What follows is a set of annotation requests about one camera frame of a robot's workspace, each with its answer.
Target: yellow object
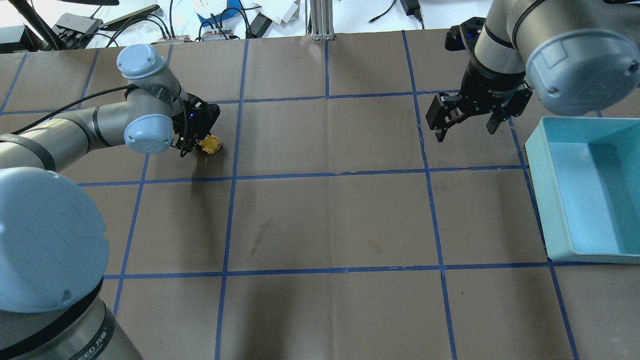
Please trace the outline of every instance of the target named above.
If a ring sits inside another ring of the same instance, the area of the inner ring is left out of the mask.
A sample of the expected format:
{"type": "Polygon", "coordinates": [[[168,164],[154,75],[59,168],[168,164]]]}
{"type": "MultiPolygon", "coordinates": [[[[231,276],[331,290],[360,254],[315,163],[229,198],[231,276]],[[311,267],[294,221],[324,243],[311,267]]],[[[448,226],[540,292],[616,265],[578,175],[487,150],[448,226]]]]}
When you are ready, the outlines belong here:
{"type": "Polygon", "coordinates": [[[215,135],[207,135],[204,140],[198,142],[198,146],[202,152],[213,155],[222,148],[222,141],[215,135]]]}

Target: robotic arm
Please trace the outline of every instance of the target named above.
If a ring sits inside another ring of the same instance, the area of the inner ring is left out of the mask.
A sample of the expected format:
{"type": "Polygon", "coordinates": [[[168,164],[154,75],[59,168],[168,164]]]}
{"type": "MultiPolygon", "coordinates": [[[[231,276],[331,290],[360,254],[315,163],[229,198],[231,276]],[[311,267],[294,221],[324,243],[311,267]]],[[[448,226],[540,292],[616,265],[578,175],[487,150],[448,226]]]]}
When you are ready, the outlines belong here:
{"type": "Polygon", "coordinates": [[[426,114],[438,142],[475,115],[501,122],[522,114],[532,91],[558,115],[608,108],[640,85],[640,6],[605,0],[495,0],[485,19],[447,34],[445,48],[466,49],[456,95],[439,93],[426,114]]]}
{"type": "Polygon", "coordinates": [[[0,135],[1,359],[141,359],[97,297],[109,254],[102,217],[55,172],[123,144],[184,156],[210,135],[220,108],[184,91],[150,45],[125,48],[117,65],[126,101],[57,111],[0,135]]]}

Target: stain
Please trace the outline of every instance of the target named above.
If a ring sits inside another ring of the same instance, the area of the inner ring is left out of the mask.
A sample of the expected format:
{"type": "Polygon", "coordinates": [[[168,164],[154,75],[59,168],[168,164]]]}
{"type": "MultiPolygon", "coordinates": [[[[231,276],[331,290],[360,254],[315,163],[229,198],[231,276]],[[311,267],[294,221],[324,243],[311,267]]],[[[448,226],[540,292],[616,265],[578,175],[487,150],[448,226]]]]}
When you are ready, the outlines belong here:
{"type": "Polygon", "coordinates": [[[255,255],[255,253],[258,251],[258,246],[260,246],[260,244],[262,243],[262,241],[264,240],[264,238],[266,237],[267,233],[269,232],[269,230],[272,227],[273,227],[273,220],[267,221],[262,226],[262,228],[258,232],[258,235],[255,237],[255,243],[253,244],[253,247],[251,248],[250,256],[254,256],[255,255]]]}
{"type": "Polygon", "coordinates": [[[369,240],[369,246],[371,246],[371,249],[375,251],[377,254],[382,254],[383,249],[382,249],[382,246],[380,246],[380,244],[376,243],[373,240],[369,240]]]}

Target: cable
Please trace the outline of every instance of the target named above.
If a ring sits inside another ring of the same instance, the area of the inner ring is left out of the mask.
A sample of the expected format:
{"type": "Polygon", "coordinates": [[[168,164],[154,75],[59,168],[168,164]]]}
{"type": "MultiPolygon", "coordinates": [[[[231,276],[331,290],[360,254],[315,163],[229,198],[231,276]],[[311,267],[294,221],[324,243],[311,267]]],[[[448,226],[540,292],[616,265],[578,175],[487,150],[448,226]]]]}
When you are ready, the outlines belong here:
{"type": "Polygon", "coordinates": [[[174,97],[175,100],[174,101],[178,101],[180,103],[180,106],[182,107],[182,114],[184,115],[184,134],[182,134],[183,137],[183,141],[182,141],[182,145],[180,145],[180,157],[183,158],[185,156],[187,156],[187,154],[189,152],[186,152],[184,150],[184,143],[186,143],[186,139],[187,139],[187,130],[189,129],[188,126],[188,118],[187,118],[187,108],[184,106],[184,103],[182,102],[182,99],[169,87],[169,86],[165,86],[162,84],[158,84],[161,88],[167,90],[168,92],[170,92],[174,97]]]}
{"type": "Polygon", "coordinates": [[[41,123],[45,122],[47,119],[49,119],[49,118],[51,118],[51,117],[53,117],[53,116],[65,111],[66,109],[69,109],[69,108],[71,108],[71,107],[73,107],[75,105],[78,105],[79,103],[81,103],[81,102],[83,102],[85,100],[93,99],[94,97],[98,97],[98,96],[102,96],[102,95],[105,95],[105,94],[109,94],[111,92],[116,92],[116,91],[120,91],[120,90],[127,90],[129,88],[133,89],[133,88],[138,88],[138,87],[133,85],[133,84],[129,84],[129,85],[126,85],[126,86],[120,86],[120,87],[117,87],[117,88],[112,88],[112,89],[109,89],[109,90],[105,90],[105,91],[97,92],[95,94],[91,94],[89,96],[85,96],[82,99],[76,100],[76,101],[70,103],[69,105],[66,105],[66,106],[64,106],[64,107],[62,107],[62,108],[60,108],[60,109],[58,109],[58,110],[56,110],[56,111],[54,111],[52,113],[48,113],[44,117],[40,118],[39,120],[37,120],[35,122],[32,122],[31,124],[23,127],[22,129],[12,132],[12,134],[13,135],[18,135],[20,133],[23,133],[23,132],[31,129],[32,127],[40,125],[41,123]]]}
{"type": "Polygon", "coordinates": [[[130,23],[128,23],[129,21],[127,21],[122,26],[120,26],[120,29],[116,30],[115,34],[113,34],[113,36],[111,37],[111,40],[107,43],[107,46],[105,46],[105,47],[109,47],[109,45],[111,45],[111,43],[115,41],[115,38],[118,37],[120,34],[122,34],[122,32],[125,31],[129,26],[132,26],[133,24],[137,24],[137,23],[143,22],[143,21],[150,21],[150,22],[153,22],[154,24],[158,25],[158,28],[160,29],[160,32],[162,33],[162,37],[166,39],[166,34],[164,33],[164,29],[156,21],[153,21],[151,19],[138,19],[138,20],[132,21],[130,23]]]}
{"type": "Polygon", "coordinates": [[[198,30],[198,37],[196,38],[196,40],[200,39],[200,41],[202,41],[202,28],[204,28],[204,24],[209,24],[209,26],[213,29],[213,24],[211,24],[209,21],[203,21],[202,24],[200,24],[200,29],[198,30]]]}
{"type": "Polygon", "coordinates": [[[229,10],[235,10],[235,11],[239,12],[240,15],[242,15],[242,18],[244,19],[244,25],[246,27],[246,35],[248,37],[252,33],[251,32],[251,25],[249,25],[249,19],[247,19],[246,14],[241,9],[231,7],[231,8],[226,8],[226,9],[222,10],[222,13],[220,14],[220,26],[222,27],[222,18],[224,17],[225,12],[227,12],[229,10]]]}
{"type": "Polygon", "coordinates": [[[166,23],[164,22],[163,19],[160,18],[160,16],[154,14],[154,13],[150,13],[149,16],[153,16],[155,18],[157,18],[158,20],[160,20],[160,23],[164,26],[164,30],[166,31],[167,34],[171,34],[171,32],[169,31],[169,29],[166,27],[166,23]]]}
{"type": "Polygon", "coordinates": [[[369,20],[369,24],[370,24],[370,23],[372,23],[372,22],[374,22],[374,21],[376,21],[376,20],[378,20],[378,19],[380,19],[381,17],[385,16],[389,11],[391,11],[391,9],[392,9],[392,8],[394,7],[394,5],[396,4],[396,1],[397,1],[397,0],[393,0],[393,2],[391,3],[391,6],[389,6],[389,8],[388,8],[385,12],[383,12],[383,13],[381,13],[380,15],[378,15],[378,16],[374,17],[373,19],[369,20]]]}
{"type": "Polygon", "coordinates": [[[95,14],[97,14],[100,11],[101,8],[102,8],[102,5],[98,6],[98,8],[95,10],[95,12],[91,16],[89,16],[89,19],[93,19],[95,14]]]}
{"type": "MultiPolygon", "coordinates": [[[[113,38],[113,37],[111,37],[111,36],[109,36],[107,34],[103,34],[103,33],[86,33],[83,36],[81,36],[80,39],[78,39],[78,42],[81,43],[82,39],[84,39],[85,37],[87,37],[89,35],[101,35],[101,36],[104,36],[104,37],[109,38],[109,39],[113,38]]],[[[113,43],[116,44],[116,46],[119,46],[118,42],[116,42],[116,40],[114,40],[113,43]]]]}
{"type": "Polygon", "coordinates": [[[211,14],[211,18],[213,19],[213,23],[215,23],[218,30],[222,33],[222,36],[225,37],[225,40],[229,40],[229,38],[227,37],[227,34],[225,34],[225,31],[222,29],[222,25],[218,24],[218,21],[216,20],[216,16],[211,14]]]}
{"type": "Polygon", "coordinates": [[[171,27],[171,37],[175,38],[175,31],[173,30],[173,0],[169,3],[169,26],[171,27]]]}

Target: light blue tray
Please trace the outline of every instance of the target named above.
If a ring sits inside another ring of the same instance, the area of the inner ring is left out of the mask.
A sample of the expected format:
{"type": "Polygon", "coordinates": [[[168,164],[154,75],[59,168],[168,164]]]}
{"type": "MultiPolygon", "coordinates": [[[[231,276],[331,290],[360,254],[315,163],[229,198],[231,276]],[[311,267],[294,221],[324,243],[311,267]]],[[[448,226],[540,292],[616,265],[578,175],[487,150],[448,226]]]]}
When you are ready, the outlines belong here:
{"type": "Polygon", "coordinates": [[[526,147],[549,258],[640,264],[640,119],[544,117],[526,147]]]}

